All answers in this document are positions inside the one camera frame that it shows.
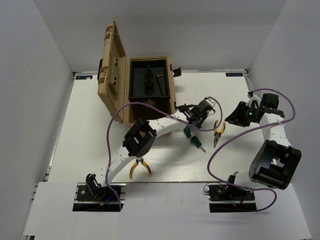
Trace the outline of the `green handled screwdriver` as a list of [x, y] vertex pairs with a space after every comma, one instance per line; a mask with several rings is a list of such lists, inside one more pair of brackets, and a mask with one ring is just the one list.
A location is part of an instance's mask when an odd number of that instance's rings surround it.
[[190, 142], [197, 149], [202, 150], [204, 153], [206, 152], [206, 150], [202, 147], [202, 143], [200, 142], [200, 140], [199, 140], [199, 138], [197, 136], [192, 136], [191, 139], [190, 139]]
[[186, 127], [183, 129], [183, 133], [184, 133], [184, 135], [186, 136], [186, 138], [191, 142], [192, 134], [191, 134], [191, 129], [190, 129], [189, 126], [186, 126]]

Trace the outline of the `large dark red hex key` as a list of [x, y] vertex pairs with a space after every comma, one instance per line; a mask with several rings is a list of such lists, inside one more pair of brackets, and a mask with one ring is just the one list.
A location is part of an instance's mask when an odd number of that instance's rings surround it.
[[157, 85], [158, 85], [158, 89], [159, 89], [159, 92], [161, 94], [161, 96], [165, 96], [166, 95], [166, 90], [163, 89], [163, 85], [165, 85], [165, 77], [163, 74], [159, 74], [156, 76], [156, 82], [157, 82]]

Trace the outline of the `tan plastic toolbox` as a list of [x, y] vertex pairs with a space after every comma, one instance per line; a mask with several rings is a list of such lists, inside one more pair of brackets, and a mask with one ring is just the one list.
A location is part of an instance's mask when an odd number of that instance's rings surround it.
[[[129, 101], [130, 63], [135, 60], [167, 60], [169, 100]], [[115, 121], [132, 127], [139, 118], [155, 120], [163, 114], [139, 105], [146, 103], [169, 115], [177, 112], [174, 77], [181, 74], [181, 69], [173, 69], [172, 59], [166, 55], [128, 58], [122, 44], [116, 22], [112, 21], [105, 30], [104, 53], [99, 62], [97, 94]]]

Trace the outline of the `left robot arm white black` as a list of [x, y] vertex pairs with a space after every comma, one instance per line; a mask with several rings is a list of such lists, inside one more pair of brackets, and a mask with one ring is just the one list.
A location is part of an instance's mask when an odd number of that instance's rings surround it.
[[217, 102], [206, 97], [197, 105], [180, 106], [178, 111], [172, 115], [146, 103], [139, 102], [138, 104], [151, 108], [163, 114], [164, 117], [154, 120], [138, 119], [125, 134], [117, 153], [113, 157], [109, 157], [106, 168], [101, 169], [98, 173], [90, 173], [86, 176], [86, 191], [96, 200], [105, 196], [105, 189], [110, 188], [115, 176], [132, 160], [135, 160], [135, 162], [129, 171], [130, 179], [133, 178], [134, 170], [139, 163], [142, 163], [149, 176], [152, 176], [152, 171], [144, 161], [143, 156], [150, 151], [156, 138], [179, 130], [183, 130], [188, 139], [191, 138], [190, 128], [200, 130], [209, 113], [214, 111]]

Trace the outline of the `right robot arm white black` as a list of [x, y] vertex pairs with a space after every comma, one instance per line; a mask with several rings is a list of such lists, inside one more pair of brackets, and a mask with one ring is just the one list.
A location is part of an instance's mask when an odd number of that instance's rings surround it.
[[249, 92], [249, 101], [241, 101], [225, 121], [239, 127], [257, 123], [262, 129], [264, 143], [254, 157], [249, 170], [235, 172], [234, 180], [225, 188], [226, 195], [236, 200], [244, 193], [244, 187], [271, 189], [287, 188], [300, 162], [302, 153], [289, 142], [285, 126], [285, 114], [278, 109], [279, 96], [272, 93], [259, 98]]

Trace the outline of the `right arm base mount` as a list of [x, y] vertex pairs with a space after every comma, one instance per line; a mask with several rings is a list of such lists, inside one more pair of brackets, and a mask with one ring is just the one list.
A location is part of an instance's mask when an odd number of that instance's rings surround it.
[[253, 192], [220, 182], [210, 182], [203, 187], [208, 195], [210, 213], [250, 213], [257, 210]]

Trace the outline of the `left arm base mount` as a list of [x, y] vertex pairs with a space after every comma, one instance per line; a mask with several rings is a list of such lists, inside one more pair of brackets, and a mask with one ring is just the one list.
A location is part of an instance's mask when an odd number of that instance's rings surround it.
[[73, 212], [120, 212], [117, 196], [108, 187], [92, 196], [84, 183], [78, 183], [72, 207]]

